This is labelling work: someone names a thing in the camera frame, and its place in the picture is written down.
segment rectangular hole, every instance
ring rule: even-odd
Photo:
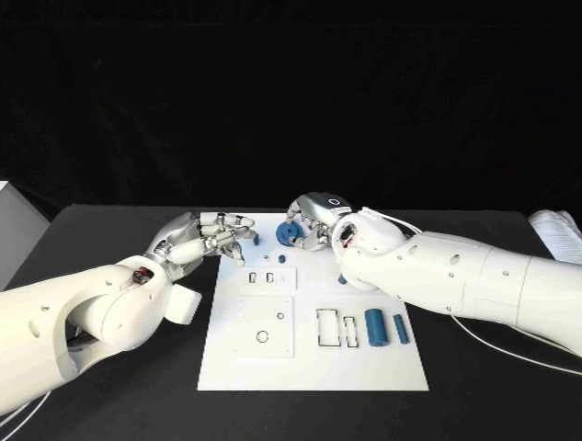
[[[354,317],[344,317],[344,325],[347,327],[347,345],[348,347],[360,347],[357,341],[357,324],[354,323]]]
[[[337,310],[317,310],[317,343],[319,346],[341,346]]]

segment robotic hand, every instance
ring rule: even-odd
[[[309,230],[302,239],[296,215]],[[386,218],[405,224],[413,236]],[[353,213],[348,203],[328,193],[298,198],[278,238],[309,251],[330,245],[343,277],[356,288],[382,289],[441,314],[501,322],[582,357],[582,265],[421,232],[369,208]]]
[[[207,255],[244,265],[237,240],[252,219],[187,213],[143,256],[0,293],[0,415],[55,389],[104,358],[139,347],[162,318],[190,324],[201,295],[174,285]],[[65,338],[65,324],[80,333]]]

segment white board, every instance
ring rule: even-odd
[[[279,244],[275,231],[285,213],[240,214],[256,220],[260,244],[242,241],[246,266],[224,257],[220,261],[198,390],[429,390],[405,303],[338,283],[330,248],[311,253]],[[367,342],[364,311],[373,308],[386,322],[383,347]],[[340,346],[318,344],[317,310],[337,310]],[[406,345],[396,314],[406,323]],[[348,347],[345,317],[354,318],[358,347]]]

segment circular hole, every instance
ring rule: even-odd
[[[257,341],[260,343],[266,343],[268,342],[268,332],[266,331],[260,331],[257,333],[257,335],[255,336],[255,338],[257,339]]]

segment cable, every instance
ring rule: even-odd
[[[23,424],[25,424],[25,423],[28,422],[28,420],[32,418],[32,415],[35,414],[36,410],[41,408],[41,405],[45,403],[45,400],[48,399],[51,393],[52,393],[52,392],[48,392],[48,393],[45,394],[45,396],[42,397],[42,400],[41,400],[39,404],[38,404],[36,407],[35,407],[35,410],[34,410],[32,413],[26,416],[26,418],[22,420],[22,423],[16,426],[15,430],[8,434],[8,436],[2,439],[2,441],[6,441],[6,440],[8,440],[8,439],[16,434],[16,431],[23,427]]]
[[[558,367],[553,365],[548,365],[546,363],[543,363],[542,361],[536,361],[532,360],[532,358],[526,358],[525,356],[519,356],[517,354],[514,354],[510,351],[506,351],[504,349],[501,349],[499,346],[494,346],[491,343],[486,342],[465,327],[465,325],[460,322],[460,319],[451,315],[449,316],[454,321],[457,322],[457,324],[460,325],[460,327],[462,328],[462,330],[486,345],[488,346],[491,349],[496,349],[497,351],[500,351],[503,354],[507,354],[509,356],[514,356],[516,358],[520,358],[522,360],[527,361],[529,363],[533,363],[535,365],[540,365],[545,366],[546,368],[552,368],[555,370],[561,370],[562,372],[568,372],[569,374],[575,374],[579,375],[582,377],[582,372],[578,372],[577,370],[571,370],[571,369],[565,369],[565,367]]]
[[[510,328],[517,331],[520,334],[525,334],[527,337],[535,338],[536,340],[539,340],[543,343],[548,343],[551,346],[556,347],[561,351],[568,352],[569,354],[574,354],[575,356],[579,356],[568,347],[565,347],[564,345],[559,345],[558,343],[552,342],[551,340],[548,340],[546,338],[542,338],[540,336],[538,336],[533,333],[529,333],[527,331],[523,331],[520,328],[514,328],[513,326],[510,326]]]
[[[363,211],[369,214],[374,214],[377,216],[382,216],[384,219],[389,219],[390,221],[395,221],[396,223],[400,223],[405,227],[408,227],[413,231],[415,234],[419,234],[422,232],[422,230],[418,227],[415,227],[410,223],[408,223],[402,219],[393,218],[387,214],[379,213],[377,211],[374,211],[369,207],[364,207]]]
[[[9,417],[0,422],[0,428],[6,425],[9,420],[19,414],[19,412],[28,407],[28,404],[25,404],[10,415]]]

